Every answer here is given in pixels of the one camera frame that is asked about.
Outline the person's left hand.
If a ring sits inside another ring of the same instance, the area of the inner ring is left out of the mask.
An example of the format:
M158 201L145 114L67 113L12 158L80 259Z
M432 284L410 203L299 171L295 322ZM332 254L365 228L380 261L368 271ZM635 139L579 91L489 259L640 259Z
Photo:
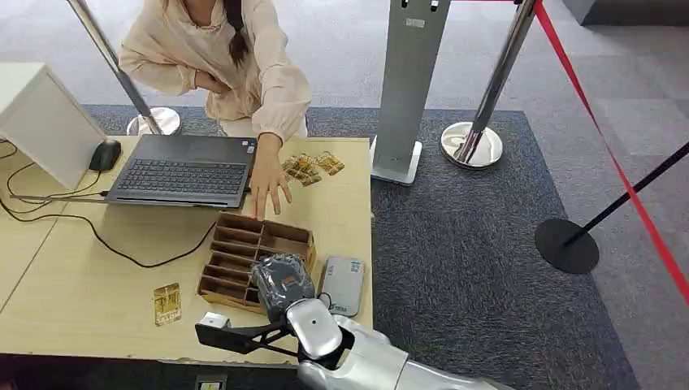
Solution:
M249 188L251 191L253 216L259 221L265 218L268 199L271 200L274 213L276 215L281 213L279 192L284 195L288 204L293 201L288 181L279 159L282 144L282 139L271 132L262 133L258 137L258 148Z

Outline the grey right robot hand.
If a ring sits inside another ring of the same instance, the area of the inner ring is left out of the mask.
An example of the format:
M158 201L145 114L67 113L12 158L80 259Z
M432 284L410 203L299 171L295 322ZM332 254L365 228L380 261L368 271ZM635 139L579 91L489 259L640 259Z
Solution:
M251 268L252 283L269 322L282 320L288 307L302 299L315 298L315 286L303 257L276 253L261 258Z

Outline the person's right hand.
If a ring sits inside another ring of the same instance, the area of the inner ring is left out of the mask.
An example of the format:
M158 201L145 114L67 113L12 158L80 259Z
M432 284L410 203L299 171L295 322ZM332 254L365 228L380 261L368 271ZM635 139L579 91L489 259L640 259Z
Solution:
M224 94L231 90L226 84L216 80L210 73L205 71L195 72L194 85L197 89L205 89L216 94Z

